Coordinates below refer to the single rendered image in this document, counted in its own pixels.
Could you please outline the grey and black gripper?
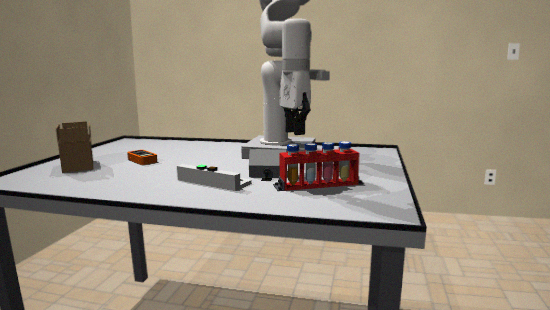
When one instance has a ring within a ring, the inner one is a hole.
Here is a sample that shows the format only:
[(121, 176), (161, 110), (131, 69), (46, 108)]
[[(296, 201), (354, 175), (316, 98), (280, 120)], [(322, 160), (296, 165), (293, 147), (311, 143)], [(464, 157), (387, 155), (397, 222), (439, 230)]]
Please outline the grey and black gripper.
[[(282, 70), (279, 104), (285, 112), (286, 132), (294, 132), (294, 135), (305, 134), (306, 116), (311, 111), (310, 71), (308, 71)], [(299, 111), (301, 111), (300, 114)]]

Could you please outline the brown cardboard box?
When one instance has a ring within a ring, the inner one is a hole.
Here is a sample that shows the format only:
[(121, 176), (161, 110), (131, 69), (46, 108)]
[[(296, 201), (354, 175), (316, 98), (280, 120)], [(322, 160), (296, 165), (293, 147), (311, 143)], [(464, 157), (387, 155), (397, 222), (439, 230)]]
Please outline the brown cardboard box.
[(90, 128), (89, 134), (86, 128), (87, 121), (62, 123), (62, 129), (58, 124), (56, 134), (62, 173), (93, 170), (92, 145), (88, 141), (91, 140)]

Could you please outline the red tube rack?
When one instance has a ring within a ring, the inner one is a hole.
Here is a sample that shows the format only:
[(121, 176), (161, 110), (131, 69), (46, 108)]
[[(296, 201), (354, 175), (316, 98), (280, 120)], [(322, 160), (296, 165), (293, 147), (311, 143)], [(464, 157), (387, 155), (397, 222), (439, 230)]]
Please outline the red tube rack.
[[(350, 160), (349, 178), (346, 181), (342, 181), (339, 179), (339, 161), (347, 160)], [(331, 161), (333, 161), (333, 179), (331, 179), (329, 183), (326, 183), (325, 180), (322, 180), (322, 162)], [(316, 162), (316, 181), (309, 184), (307, 181), (304, 181), (304, 163)], [(299, 164), (299, 182), (295, 185), (287, 183), (287, 164)], [(340, 152), (339, 148), (337, 150), (326, 151), (326, 153), (323, 153), (322, 149), (315, 152), (309, 152), (309, 154), (306, 154), (305, 150), (298, 153), (291, 153), (291, 155), (288, 155), (288, 151), (280, 153), (280, 177), (285, 182), (285, 191), (358, 185), (358, 174), (359, 152), (353, 149)]]

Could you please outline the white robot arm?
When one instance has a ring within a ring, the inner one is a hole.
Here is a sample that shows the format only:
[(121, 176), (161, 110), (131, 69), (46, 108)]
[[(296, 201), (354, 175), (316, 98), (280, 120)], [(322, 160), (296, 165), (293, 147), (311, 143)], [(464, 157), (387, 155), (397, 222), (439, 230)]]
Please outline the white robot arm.
[(292, 140), (288, 138), (285, 112), (279, 104), (282, 70), (309, 70), (310, 80), (320, 81), (329, 81), (330, 71), (310, 69), (310, 22), (306, 19), (288, 19), (309, 0), (259, 1), (263, 11), (260, 22), (261, 37), (266, 53), (269, 56), (282, 57), (282, 60), (265, 62), (261, 68), (264, 138), (260, 139), (260, 143), (287, 145), (292, 143)]

